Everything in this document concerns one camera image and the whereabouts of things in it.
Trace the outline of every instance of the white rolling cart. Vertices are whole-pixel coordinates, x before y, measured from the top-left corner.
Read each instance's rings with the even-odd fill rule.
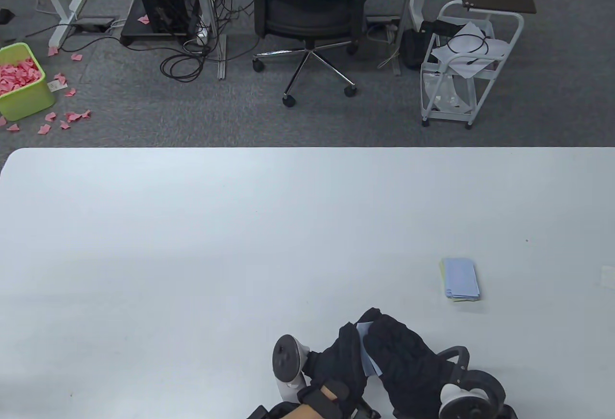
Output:
[[[466,52],[458,51],[458,53],[454,53],[454,50],[450,50],[451,56],[446,59],[446,61],[437,61],[437,63],[433,63],[430,59],[434,58],[432,55],[434,44],[436,45],[435,47],[438,48],[446,43],[443,43],[439,35],[432,35],[428,51],[425,54],[425,60],[421,66],[421,124],[427,127],[429,125],[429,118],[435,118],[439,120],[465,121],[466,129],[472,129],[474,120],[483,106],[483,103],[485,103],[485,99],[489,95],[496,79],[498,79],[506,60],[510,56],[510,52],[517,43],[525,22],[523,17],[516,12],[490,11],[483,9],[469,9],[469,12],[484,14],[484,19],[466,19],[463,17],[450,17],[444,15],[446,10],[452,6],[463,6],[463,2],[461,0],[455,0],[445,4],[440,10],[438,20],[455,25],[466,25],[472,22],[483,31],[486,39],[485,41],[476,39],[474,45],[472,43],[466,43],[466,46],[468,46]],[[492,15],[514,18],[517,22],[516,31],[512,39],[506,44],[503,53],[499,51],[490,54],[489,50],[486,48],[486,41],[497,39],[491,20]],[[470,77],[468,77],[468,75],[472,72],[468,72],[469,68],[465,68],[465,72],[463,69],[463,67],[468,66],[468,63],[470,63],[470,65],[477,65],[475,68],[476,71]],[[475,79],[484,79],[488,81],[486,89],[480,99],[477,97]],[[463,82],[466,83],[467,87],[467,94],[465,95],[466,100],[461,98],[455,89],[455,84]]]

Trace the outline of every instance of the small white card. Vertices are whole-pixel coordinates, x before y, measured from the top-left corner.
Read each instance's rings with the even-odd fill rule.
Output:
[[[54,79],[53,81],[49,81],[47,86],[51,92],[55,92],[56,90],[66,89],[68,87],[67,83],[60,83],[59,80]]]

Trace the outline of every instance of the black mesh chair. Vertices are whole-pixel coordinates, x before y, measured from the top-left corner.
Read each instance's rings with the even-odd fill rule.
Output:
[[[275,50],[256,54],[252,67],[256,72],[264,70],[260,59],[275,56],[303,54],[301,62],[284,90],[283,103],[287,107],[295,104],[290,95],[301,68],[310,57],[316,57],[321,63],[336,72],[348,83],[344,93],[352,97],[357,87],[340,70],[328,61],[322,50],[346,46],[349,54],[358,48],[358,40],[365,26],[363,6],[367,0],[254,0],[254,27],[258,36],[272,34],[280,37],[300,39],[305,47],[297,49]],[[317,41],[336,40],[338,42],[316,46]]]

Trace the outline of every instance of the black cloth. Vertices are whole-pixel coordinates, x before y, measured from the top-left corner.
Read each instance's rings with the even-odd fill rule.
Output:
[[[298,403],[291,403],[290,401],[283,401],[271,408],[269,412],[270,419],[282,419],[286,414],[294,411],[299,406]]]
[[[382,370],[380,379],[396,410],[413,419],[438,419],[440,391],[451,377],[452,362],[389,315],[373,322],[363,345]]]
[[[369,309],[358,322],[374,321],[382,314],[376,308]],[[350,393],[346,400],[339,401],[342,414],[350,417],[363,396],[367,377],[361,364],[361,344],[356,325],[347,323],[340,328],[337,340],[322,353],[310,352],[303,367],[303,373],[311,385],[321,387],[327,380],[344,382]]]

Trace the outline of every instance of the gray carpet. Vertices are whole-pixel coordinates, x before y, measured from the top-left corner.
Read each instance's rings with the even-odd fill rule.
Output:
[[[52,8],[49,0],[42,6]],[[245,4],[249,0],[236,0]],[[428,0],[434,17],[448,0]],[[0,0],[18,14],[0,27],[0,37],[20,37],[55,23],[33,11],[34,0]],[[125,17],[130,0],[88,0],[83,15]],[[369,0],[367,13],[398,13],[401,0]],[[538,15],[526,17],[525,32],[481,110],[472,131],[462,124],[419,124],[419,76],[404,70],[394,77],[377,70],[386,58],[382,44],[366,41],[354,57],[343,50],[329,57],[360,88],[348,99],[343,83],[312,62],[286,109],[281,93],[296,66],[293,59],[269,62],[262,74],[250,56],[228,65],[226,81],[208,63],[195,82],[182,85],[163,77],[163,52],[131,52],[112,40],[70,55],[46,57],[49,32],[28,43],[53,76],[63,72],[77,94],[59,94],[53,111],[92,110],[89,122],[68,131],[57,125],[37,135],[42,113],[21,120],[21,132],[0,132],[0,164],[20,147],[207,147],[207,146],[611,146],[615,144],[613,20],[615,0],[536,0]],[[229,56],[255,43],[252,21],[242,18],[228,30]],[[93,39],[69,39],[72,48]],[[294,46],[268,37],[258,50]]]

